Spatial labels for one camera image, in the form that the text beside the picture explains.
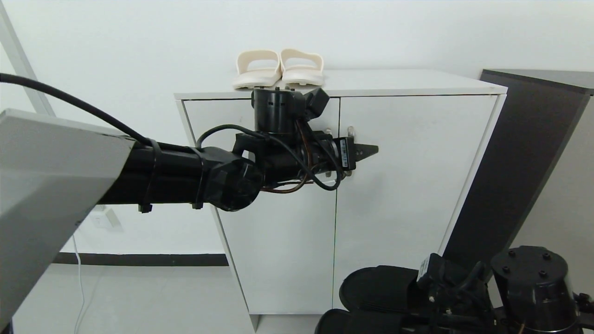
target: white cable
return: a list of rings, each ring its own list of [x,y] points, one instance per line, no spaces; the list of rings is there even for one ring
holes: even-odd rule
[[[80,255],[78,254],[78,248],[76,247],[76,239],[74,238],[74,234],[72,235],[72,243],[74,244],[74,254],[76,255],[76,259],[78,261],[78,284],[80,285],[80,297],[83,299],[82,305],[80,305],[80,311],[78,312],[78,317],[76,318],[76,323],[74,324],[74,334],[78,333],[79,330],[79,322],[81,320],[81,316],[83,315],[84,309],[84,291],[83,291],[83,277],[80,275],[81,263],[80,263]]]

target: white slipper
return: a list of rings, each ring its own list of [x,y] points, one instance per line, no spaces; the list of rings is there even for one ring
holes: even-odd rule
[[[249,64],[258,60],[274,60],[277,63],[275,67],[249,70]],[[232,83],[235,89],[273,86],[281,76],[279,54],[272,50],[244,51],[237,56],[237,74]]]
[[[291,58],[307,59],[315,65],[287,65]],[[284,49],[280,52],[280,66],[283,70],[284,83],[298,83],[300,85],[313,84],[322,86],[324,84],[324,60],[316,53],[305,53],[295,49]]]

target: wall outlet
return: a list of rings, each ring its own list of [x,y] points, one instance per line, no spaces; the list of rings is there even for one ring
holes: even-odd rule
[[[118,217],[110,207],[103,206],[98,210],[92,210],[87,217],[97,228],[112,229],[121,226]]]

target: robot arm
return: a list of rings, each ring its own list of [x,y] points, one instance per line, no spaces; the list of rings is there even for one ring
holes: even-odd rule
[[[142,212],[148,212],[152,203],[191,203],[195,209],[210,203],[236,211],[252,203],[260,191],[289,193],[308,182],[335,190],[344,172],[355,169],[358,161],[378,152],[378,147],[313,131],[307,122],[322,114],[328,100],[321,89],[307,94],[255,89],[256,131],[221,125],[201,136],[196,147],[136,142],[100,204],[138,203]],[[236,135],[232,152],[202,147],[207,136],[225,129],[242,131]],[[242,157],[246,151],[250,159]],[[334,185],[315,176],[327,171],[340,176]],[[288,184],[296,187],[276,189]]]
[[[289,193],[308,183],[335,190],[345,171],[378,152],[310,129],[307,122],[328,102],[321,89],[256,89],[255,131],[222,125],[195,147],[184,147],[145,138],[51,86],[9,74],[0,74],[0,82],[55,96],[119,130],[10,109],[0,113],[0,329],[96,204],[138,204],[144,213],[156,203],[195,209],[211,203],[235,211],[260,191]],[[225,129],[242,132],[232,152],[202,147],[206,137]],[[326,171],[337,172],[334,185],[316,177]]]

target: cabinet top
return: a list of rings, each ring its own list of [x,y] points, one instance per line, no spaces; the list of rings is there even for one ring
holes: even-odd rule
[[[233,74],[197,81],[194,93],[177,93],[178,100],[249,99],[250,89],[234,90]],[[325,70],[322,88],[339,96],[488,95],[505,94],[507,88],[493,83],[434,70]],[[284,87],[279,81],[277,86]],[[290,85],[309,91],[314,86]]]

